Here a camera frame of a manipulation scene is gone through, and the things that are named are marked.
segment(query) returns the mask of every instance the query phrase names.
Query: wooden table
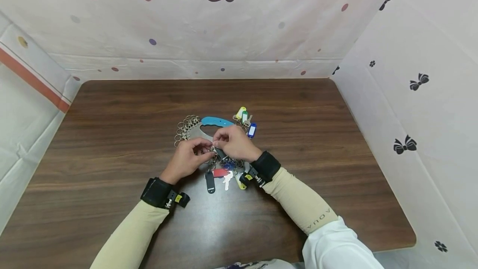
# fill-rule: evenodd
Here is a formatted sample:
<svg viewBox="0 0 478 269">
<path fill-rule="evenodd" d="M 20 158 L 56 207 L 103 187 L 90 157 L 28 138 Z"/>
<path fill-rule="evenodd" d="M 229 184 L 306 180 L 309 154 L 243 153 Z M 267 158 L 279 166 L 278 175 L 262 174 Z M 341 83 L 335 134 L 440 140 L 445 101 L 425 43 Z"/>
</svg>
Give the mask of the wooden table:
<svg viewBox="0 0 478 269">
<path fill-rule="evenodd" d="M 333 81 L 89 81 L 76 96 L 9 224 L 0 267 L 88 268 L 175 150 L 187 115 L 254 115 L 254 142 L 317 191 L 371 250 L 411 247 L 415 234 Z M 302 259 L 305 234 L 261 189 L 208 194 L 202 174 L 160 226 L 144 268 L 216 268 Z"/>
</svg>

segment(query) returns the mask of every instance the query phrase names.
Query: black wrist strap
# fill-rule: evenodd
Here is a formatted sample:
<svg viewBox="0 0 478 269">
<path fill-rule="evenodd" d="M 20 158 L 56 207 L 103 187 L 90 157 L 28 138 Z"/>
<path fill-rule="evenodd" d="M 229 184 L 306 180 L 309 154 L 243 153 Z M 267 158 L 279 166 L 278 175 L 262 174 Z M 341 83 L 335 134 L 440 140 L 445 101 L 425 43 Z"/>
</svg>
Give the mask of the black wrist strap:
<svg viewBox="0 0 478 269">
<path fill-rule="evenodd" d="M 258 177 L 266 183 L 272 181 L 272 178 L 280 169 L 280 163 L 267 151 L 264 151 L 259 159 L 252 162 L 251 165 L 257 171 Z"/>
<path fill-rule="evenodd" d="M 160 180 L 160 178 L 150 178 L 141 194 L 141 199 L 153 207 L 164 208 L 169 201 L 168 196 L 172 189 L 173 185 Z"/>
</svg>

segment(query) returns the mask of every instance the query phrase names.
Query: black bow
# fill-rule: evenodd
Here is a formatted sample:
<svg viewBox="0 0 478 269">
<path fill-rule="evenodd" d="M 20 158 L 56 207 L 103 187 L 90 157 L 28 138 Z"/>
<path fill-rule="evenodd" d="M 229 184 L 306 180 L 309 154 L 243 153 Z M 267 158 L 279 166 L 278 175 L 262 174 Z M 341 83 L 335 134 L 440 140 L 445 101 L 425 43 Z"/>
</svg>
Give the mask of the black bow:
<svg viewBox="0 0 478 269">
<path fill-rule="evenodd" d="M 418 82 L 410 80 L 410 89 L 417 90 L 419 86 L 430 81 L 427 74 L 418 73 Z"/>
<path fill-rule="evenodd" d="M 398 140 L 398 139 L 395 139 L 395 143 L 393 145 L 393 150 L 395 152 L 397 152 L 398 155 L 402 154 L 403 152 L 405 152 L 406 150 L 409 150 L 409 151 L 416 151 L 417 150 L 417 142 L 413 139 L 410 138 L 410 136 L 407 135 L 407 137 L 405 137 L 405 146 L 402 145 L 402 143 Z"/>
<path fill-rule="evenodd" d="M 383 5 L 380 7 L 380 11 L 383 11 L 383 9 L 385 8 L 385 5 L 387 4 L 387 2 L 389 2 L 391 0 L 385 0 L 385 2 L 383 3 Z"/>
</svg>

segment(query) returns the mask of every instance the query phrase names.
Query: arm sleeve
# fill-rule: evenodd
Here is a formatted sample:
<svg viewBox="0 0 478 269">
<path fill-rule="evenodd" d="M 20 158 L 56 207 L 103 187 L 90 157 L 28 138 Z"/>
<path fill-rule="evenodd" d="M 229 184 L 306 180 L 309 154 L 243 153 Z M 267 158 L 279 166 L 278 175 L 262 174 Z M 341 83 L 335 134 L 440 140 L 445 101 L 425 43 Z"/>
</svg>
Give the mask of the arm sleeve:
<svg viewBox="0 0 478 269">
<path fill-rule="evenodd" d="M 168 214 L 169 210 L 139 201 L 111 234 L 90 269 L 139 268 L 152 235 Z"/>
<path fill-rule="evenodd" d="M 383 269 L 341 217 L 312 232 L 305 241 L 302 255 L 305 268 Z"/>
<path fill-rule="evenodd" d="M 263 188 L 307 235 L 338 219 L 322 197 L 283 167 Z"/>
</svg>

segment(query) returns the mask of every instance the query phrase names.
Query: beige arm sleeve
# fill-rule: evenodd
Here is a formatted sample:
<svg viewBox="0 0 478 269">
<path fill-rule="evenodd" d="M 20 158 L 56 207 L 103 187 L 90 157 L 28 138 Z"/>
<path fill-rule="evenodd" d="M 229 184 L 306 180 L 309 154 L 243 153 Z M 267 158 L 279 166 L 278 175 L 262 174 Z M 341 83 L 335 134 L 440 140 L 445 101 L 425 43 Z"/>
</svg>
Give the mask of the beige arm sleeve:
<svg viewBox="0 0 478 269">
<path fill-rule="evenodd" d="M 139 268 L 152 235 L 168 214 L 169 210 L 139 201 L 111 234 L 90 269 Z"/>
<path fill-rule="evenodd" d="M 307 235 L 339 219 L 322 197 L 283 167 L 263 188 Z"/>
</svg>

